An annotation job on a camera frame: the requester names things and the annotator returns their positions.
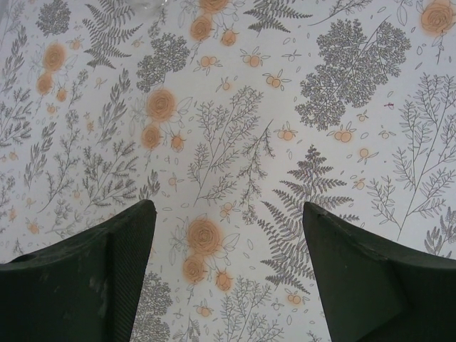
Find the botanical print pattern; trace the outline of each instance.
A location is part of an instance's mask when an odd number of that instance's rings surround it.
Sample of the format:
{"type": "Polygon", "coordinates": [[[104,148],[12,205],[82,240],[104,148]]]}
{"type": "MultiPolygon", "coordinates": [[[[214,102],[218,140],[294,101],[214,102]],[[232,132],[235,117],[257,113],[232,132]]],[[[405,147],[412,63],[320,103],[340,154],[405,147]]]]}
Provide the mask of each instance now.
{"type": "Polygon", "coordinates": [[[456,3],[0,5],[0,262],[138,200],[132,341],[326,342],[312,201],[453,258],[456,3]]]}

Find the floral wallpaper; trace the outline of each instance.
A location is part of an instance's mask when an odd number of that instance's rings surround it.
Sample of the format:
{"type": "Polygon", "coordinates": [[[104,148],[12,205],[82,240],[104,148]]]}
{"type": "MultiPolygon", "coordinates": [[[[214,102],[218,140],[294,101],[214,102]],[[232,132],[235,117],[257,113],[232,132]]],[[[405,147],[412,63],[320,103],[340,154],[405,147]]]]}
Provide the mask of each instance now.
{"type": "Polygon", "coordinates": [[[136,342],[330,341],[305,201],[456,246],[456,2],[0,3],[0,262],[142,199],[136,342]]]}

